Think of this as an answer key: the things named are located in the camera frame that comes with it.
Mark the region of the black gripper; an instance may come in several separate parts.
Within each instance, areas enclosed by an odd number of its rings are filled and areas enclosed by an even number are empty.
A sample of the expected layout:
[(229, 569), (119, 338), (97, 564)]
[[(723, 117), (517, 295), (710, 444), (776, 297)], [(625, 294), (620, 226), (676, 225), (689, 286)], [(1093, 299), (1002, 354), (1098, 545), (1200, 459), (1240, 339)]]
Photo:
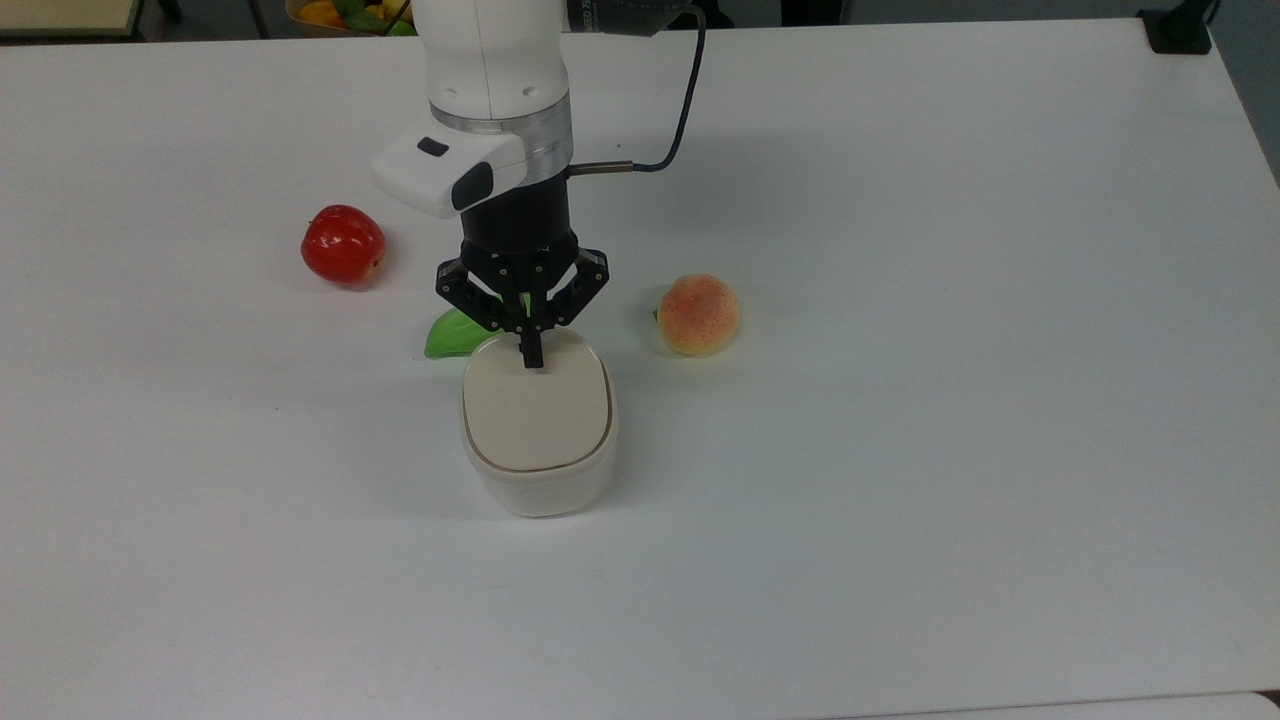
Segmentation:
[(580, 249), (566, 178), (517, 187), (462, 214), (463, 246), (436, 269), (436, 292), (486, 331), (515, 334), (524, 366), (544, 366), (541, 334), (571, 324), (611, 278)]

